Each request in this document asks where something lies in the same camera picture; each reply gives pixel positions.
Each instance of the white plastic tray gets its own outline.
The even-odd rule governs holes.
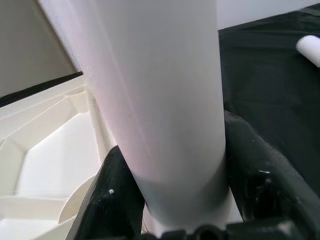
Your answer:
[[[78,77],[0,108],[0,239],[65,239],[116,145]]]

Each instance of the pvc pipe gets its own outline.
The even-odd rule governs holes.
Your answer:
[[[63,18],[152,217],[169,229],[223,226],[230,204],[215,1],[51,0],[47,6]]]
[[[310,62],[320,68],[320,38],[307,35],[297,42],[296,49]]]

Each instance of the white cylinder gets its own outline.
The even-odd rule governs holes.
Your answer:
[[[320,68],[320,38],[313,35],[304,36],[297,42],[296,49]]]
[[[50,4],[152,216],[172,229],[223,226],[230,205],[215,1]]]

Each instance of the small white tube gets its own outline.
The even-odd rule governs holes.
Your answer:
[[[320,68],[320,38],[307,35],[297,42],[296,49],[310,62]]]

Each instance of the beige wall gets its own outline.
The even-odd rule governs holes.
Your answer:
[[[74,72],[35,1],[0,1],[0,97]]]

